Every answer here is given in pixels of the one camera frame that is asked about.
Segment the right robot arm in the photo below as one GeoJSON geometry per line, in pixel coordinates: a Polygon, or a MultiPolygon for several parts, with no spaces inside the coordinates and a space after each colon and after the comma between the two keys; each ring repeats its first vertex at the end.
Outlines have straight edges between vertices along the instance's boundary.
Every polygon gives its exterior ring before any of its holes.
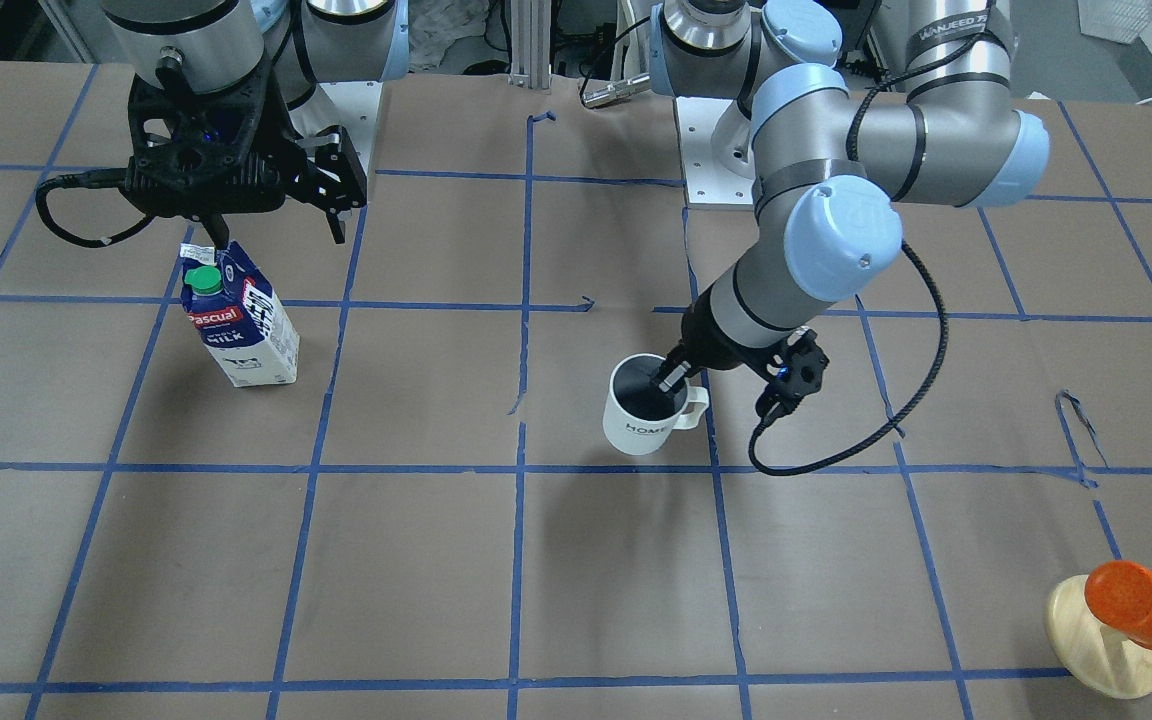
{"type": "Polygon", "coordinates": [[[147,218],[200,223],[297,200],[343,215],[367,176],[326,86],[387,82],[410,67],[406,1],[104,1],[136,78],[132,154],[118,184],[147,218]]]}

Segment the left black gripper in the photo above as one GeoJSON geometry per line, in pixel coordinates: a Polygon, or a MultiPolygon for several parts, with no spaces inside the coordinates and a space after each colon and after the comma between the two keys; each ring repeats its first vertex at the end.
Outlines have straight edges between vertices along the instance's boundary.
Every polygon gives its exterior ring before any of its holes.
{"type": "Polygon", "coordinates": [[[666,397],[676,397],[687,379],[703,370],[727,372],[738,366],[765,369],[786,346],[787,331],[770,329],[756,323],[740,304],[733,319],[737,334],[732,338],[714,314],[712,301],[696,300],[681,320],[679,344],[664,356],[649,377],[647,388],[666,397]]]}

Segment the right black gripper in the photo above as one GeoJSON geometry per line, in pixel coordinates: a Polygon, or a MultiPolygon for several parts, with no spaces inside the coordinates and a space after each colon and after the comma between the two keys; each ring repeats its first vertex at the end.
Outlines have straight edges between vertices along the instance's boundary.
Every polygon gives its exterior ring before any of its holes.
{"type": "Polygon", "coordinates": [[[151,217],[198,217],[218,251],[230,242],[223,214],[298,200],[321,210],[333,242],[343,245],[346,215],[367,204],[366,170],[348,129],[300,132],[271,70],[188,97],[134,78],[128,122],[127,199],[151,217]]]}

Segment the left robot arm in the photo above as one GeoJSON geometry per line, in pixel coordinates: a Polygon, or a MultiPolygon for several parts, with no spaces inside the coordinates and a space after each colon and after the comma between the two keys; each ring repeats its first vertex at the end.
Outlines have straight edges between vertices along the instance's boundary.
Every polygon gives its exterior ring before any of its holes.
{"type": "Polygon", "coordinates": [[[896,259],[896,202],[1007,206],[1049,158],[1043,120],[1011,106],[1006,1],[911,1],[905,99],[854,99],[842,31],[814,1],[666,1],[652,10],[657,94],[732,99],[749,119],[758,237],[684,314],[655,374],[727,370],[850,300],[896,259]]]}

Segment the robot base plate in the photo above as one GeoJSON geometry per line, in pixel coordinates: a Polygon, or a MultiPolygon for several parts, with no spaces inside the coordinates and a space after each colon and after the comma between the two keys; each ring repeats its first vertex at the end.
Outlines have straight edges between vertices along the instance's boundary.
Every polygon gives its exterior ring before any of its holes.
{"type": "Polygon", "coordinates": [[[735,100],[677,97],[681,167],[690,209],[749,210],[755,169],[750,120],[735,100]]]}

